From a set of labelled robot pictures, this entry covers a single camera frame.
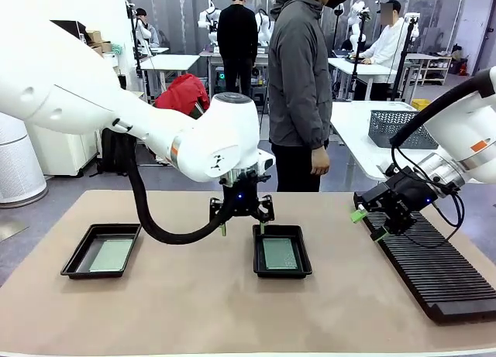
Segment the white side table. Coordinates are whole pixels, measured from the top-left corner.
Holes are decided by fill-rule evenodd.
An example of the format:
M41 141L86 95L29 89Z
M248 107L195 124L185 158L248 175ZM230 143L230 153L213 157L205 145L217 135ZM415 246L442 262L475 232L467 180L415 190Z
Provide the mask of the white side table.
M383 149L369 138L372 110L417 111L403 102L390 101L335 101L331 124L351 152L355 164L365 175L375 181L385 180L382 171L391 164L391 151Z

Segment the person in grey jacket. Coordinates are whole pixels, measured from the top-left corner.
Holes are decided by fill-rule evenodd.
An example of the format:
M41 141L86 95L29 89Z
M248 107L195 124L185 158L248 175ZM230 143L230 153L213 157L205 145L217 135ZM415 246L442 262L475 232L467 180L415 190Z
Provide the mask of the person in grey jacket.
M328 50L322 10L346 0L275 0L268 50L269 141L280 192L317 192L312 175L309 120L332 115Z

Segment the black tripod stand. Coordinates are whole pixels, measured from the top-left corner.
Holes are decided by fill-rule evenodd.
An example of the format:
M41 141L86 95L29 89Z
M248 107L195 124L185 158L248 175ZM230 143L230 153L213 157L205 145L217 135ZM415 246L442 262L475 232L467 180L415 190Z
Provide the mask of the black tripod stand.
M409 49L409 46L412 44L413 41L414 40L412 40L410 38L410 31L407 28L407 33L405 35L404 45L403 45L403 48L401 50L401 55L400 55L400 60L398 63L398 69L397 69L397 73L395 76L395 81L394 81L394 84L393 84L393 87L391 90L391 100L392 101L396 100L398 89L399 89L400 83L402 82L402 75L403 75L403 71L404 71L404 65L405 65L406 57L408 54L408 49Z

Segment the grey mesh basket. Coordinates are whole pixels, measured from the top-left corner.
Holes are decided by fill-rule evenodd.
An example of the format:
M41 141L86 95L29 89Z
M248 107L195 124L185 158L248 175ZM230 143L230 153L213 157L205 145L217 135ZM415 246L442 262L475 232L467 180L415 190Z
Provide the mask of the grey mesh basket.
M390 149L390 138L395 136L416 114L412 111L372 110L368 136L373 143ZM400 146L401 149L437 149L439 144L425 127L416 129Z

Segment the low storage shelf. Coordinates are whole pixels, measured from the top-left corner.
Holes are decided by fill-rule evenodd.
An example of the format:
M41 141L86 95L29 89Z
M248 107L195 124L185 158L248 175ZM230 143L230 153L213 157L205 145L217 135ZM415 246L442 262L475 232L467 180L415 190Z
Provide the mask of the low storage shelf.
M427 55L425 58L420 59L420 78L418 83L422 86L444 85L451 62L451 56Z

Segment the seated person in grey hoodie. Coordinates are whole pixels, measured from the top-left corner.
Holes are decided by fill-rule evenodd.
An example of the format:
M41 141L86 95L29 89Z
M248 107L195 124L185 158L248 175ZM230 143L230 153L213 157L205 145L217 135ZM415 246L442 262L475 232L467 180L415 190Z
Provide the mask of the seated person in grey hoodie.
M138 36L142 37L149 45L149 47L156 48L160 46L160 41L155 28L148 23L147 13L142 8L136 9L136 32Z

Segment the person in black clothes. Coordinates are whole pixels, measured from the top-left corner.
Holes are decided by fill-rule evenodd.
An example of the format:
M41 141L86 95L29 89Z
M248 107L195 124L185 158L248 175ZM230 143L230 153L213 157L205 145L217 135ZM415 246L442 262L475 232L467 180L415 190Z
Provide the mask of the person in black clothes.
M217 40L224 66L226 90L249 97L251 73L257 57L258 32L255 13L246 0L232 0L219 16Z

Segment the person's right hand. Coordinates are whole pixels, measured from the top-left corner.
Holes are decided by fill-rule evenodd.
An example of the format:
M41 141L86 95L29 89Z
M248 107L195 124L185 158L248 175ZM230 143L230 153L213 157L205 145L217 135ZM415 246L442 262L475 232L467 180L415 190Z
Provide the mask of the person's right hand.
M312 150L312 175L322 176L329 172L330 159L324 146Z

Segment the metal floor plate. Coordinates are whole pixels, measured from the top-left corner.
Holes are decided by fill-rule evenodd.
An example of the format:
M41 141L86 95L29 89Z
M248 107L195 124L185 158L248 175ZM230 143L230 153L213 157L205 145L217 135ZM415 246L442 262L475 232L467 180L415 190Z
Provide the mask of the metal floor plate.
M17 220L0 220L0 242L26 230L28 225Z

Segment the computer tower with green light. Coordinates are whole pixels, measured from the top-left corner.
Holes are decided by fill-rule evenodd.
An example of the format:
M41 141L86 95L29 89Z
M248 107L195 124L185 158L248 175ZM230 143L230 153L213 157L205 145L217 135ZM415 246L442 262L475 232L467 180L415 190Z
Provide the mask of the computer tower with green light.
M226 75L224 66L216 66L214 70L213 93L218 94L226 91Z

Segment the green circuit board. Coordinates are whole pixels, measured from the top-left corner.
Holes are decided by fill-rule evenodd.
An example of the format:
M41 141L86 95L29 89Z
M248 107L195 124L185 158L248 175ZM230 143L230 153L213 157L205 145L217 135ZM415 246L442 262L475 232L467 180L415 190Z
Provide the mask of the green circuit board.
M263 253L269 270L293 270L298 268L292 242L289 238L265 238Z
M106 239L97 244L97 252L89 271L117 272L124 268L126 258L132 246L132 239Z

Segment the black slotted board rack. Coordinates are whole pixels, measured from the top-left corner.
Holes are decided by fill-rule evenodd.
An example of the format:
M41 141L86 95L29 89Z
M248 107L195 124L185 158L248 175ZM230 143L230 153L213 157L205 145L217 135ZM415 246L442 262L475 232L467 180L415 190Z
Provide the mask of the black slotted board rack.
M378 246L421 309L437 324L496 321L496 288L422 214L406 235Z

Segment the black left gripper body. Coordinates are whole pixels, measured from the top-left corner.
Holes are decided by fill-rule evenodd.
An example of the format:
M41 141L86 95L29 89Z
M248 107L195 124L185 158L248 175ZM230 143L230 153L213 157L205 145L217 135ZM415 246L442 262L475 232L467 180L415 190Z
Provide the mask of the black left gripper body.
M241 177L233 184L222 185L221 212L231 217L260 217L257 185L259 177Z

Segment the black computer monitor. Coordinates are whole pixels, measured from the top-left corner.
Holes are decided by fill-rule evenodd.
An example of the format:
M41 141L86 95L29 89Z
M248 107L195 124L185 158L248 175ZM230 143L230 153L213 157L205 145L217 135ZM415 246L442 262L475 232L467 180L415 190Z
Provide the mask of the black computer monitor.
M71 35L75 36L78 38L80 41L82 41L85 44L88 44L91 39L86 31L86 27L74 20L52 20L52 22L56 25L58 25L60 28L64 29Z

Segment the white cabinet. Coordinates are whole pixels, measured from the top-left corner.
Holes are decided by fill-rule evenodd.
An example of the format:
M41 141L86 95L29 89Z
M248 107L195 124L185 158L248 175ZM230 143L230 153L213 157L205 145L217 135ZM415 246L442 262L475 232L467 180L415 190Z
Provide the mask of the white cabinet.
M46 176L76 177L98 154L94 132L72 135L29 124L26 129Z

